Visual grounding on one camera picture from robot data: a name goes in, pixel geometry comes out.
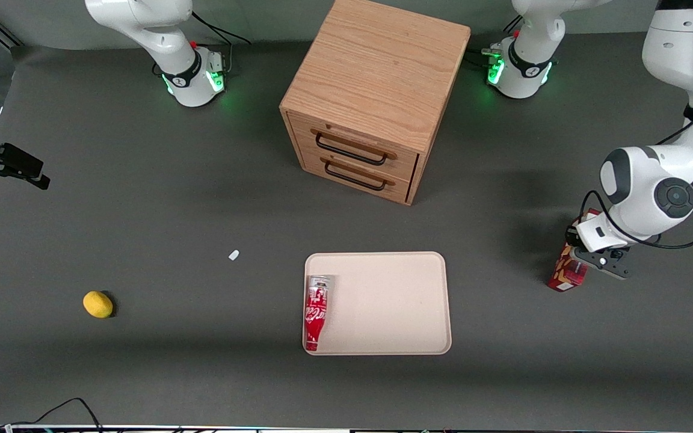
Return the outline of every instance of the gray floor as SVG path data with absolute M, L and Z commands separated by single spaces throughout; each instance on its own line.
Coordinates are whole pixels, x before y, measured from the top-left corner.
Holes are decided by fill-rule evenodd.
M 693 249 L 544 285 L 608 152 L 680 126 L 642 41 L 569 36 L 526 101 L 465 66 L 412 207 L 297 167 L 277 105 L 305 45 L 237 49 L 200 109 L 140 50 L 23 52 L 0 141 L 53 184 L 0 184 L 0 422 L 82 396 L 108 424 L 693 431 Z M 693 217 L 665 241 L 691 236 Z M 306 355 L 306 257 L 391 250 L 445 256 L 451 351 Z M 86 315 L 88 290 L 119 316 Z

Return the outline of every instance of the drawer front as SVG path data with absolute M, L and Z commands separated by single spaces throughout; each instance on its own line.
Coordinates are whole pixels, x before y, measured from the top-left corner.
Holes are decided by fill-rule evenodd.
M 405 203 L 409 183 L 392 176 L 369 173 L 360 167 L 330 158 L 325 153 L 302 153 L 304 169 L 328 180 L 370 192 L 378 197 Z
M 359 137 L 322 121 L 289 114 L 301 153 L 324 154 L 330 159 L 360 167 L 368 173 L 386 174 L 410 181 L 417 155 L 376 140 Z

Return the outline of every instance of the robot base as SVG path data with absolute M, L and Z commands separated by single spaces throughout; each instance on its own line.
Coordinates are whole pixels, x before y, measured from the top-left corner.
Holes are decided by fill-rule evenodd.
M 520 69 L 512 64 L 507 55 L 504 55 L 514 40 L 515 38 L 512 36 L 505 38 L 501 42 L 492 44 L 489 50 L 483 51 L 484 55 L 492 57 L 492 64 L 488 70 L 486 82 L 496 87 L 497 90 L 508 98 L 525 99 L 533 96 L 547 82 L 552 63 L 544 71 L 539 71 L 534 77 L 523 77 Z
M 211 52 L 204 47 L 197 47 L 196 53 L 202 58 L 201 71 L 192 79 L 188 87 L 170 85 L 163 76 L 167 91 L 176 98 L 182 106 L 204 106 L 224 90 L 226 82 L 223 74 L 223 59 L 221 53 Z

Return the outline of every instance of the red can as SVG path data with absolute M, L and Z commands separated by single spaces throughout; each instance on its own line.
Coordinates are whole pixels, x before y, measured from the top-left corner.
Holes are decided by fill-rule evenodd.
M 599 213 L 597 209 L 591 208 L 585 213 L 585 220 Z M 575 226 L 577 224 L 579 224 L 578 219 L 574 220 L 572 225 Z M 550 277 L 550 280 L 547 282 L 547 285 L 553 290 L 564 292 L 580 286 L 581 283 L 585 282 L 588 265 L 572 258 L 571 249 L 572 246 L 565 243 L 561 251 L 561 258 L 555 262 L 555 270 L 552 273 L 552 277 Z
M 330 277 L 313 275 L 309 277 L 306 291 L 306 312 L 304 313 L 304 328 L 306 330 L 306 350 L 316 351 L 319 333 L 325 326 L 325 313 L 328 310 L 328 290 Z

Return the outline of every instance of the wooden drawer cabinet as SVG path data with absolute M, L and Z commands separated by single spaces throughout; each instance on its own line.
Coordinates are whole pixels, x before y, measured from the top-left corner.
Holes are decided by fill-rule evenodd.
M 410 181 L 418 153 L 401 146 L 391 146 L 379 140 L 340 131 L 318 120 L 289 114 L 295 143 L 301 153 L 316 153 L 339 159 L 369 173 L 386 174 Z
M 470 29 L 336 0 L 280 104 L 301 167 L 410 205 Z

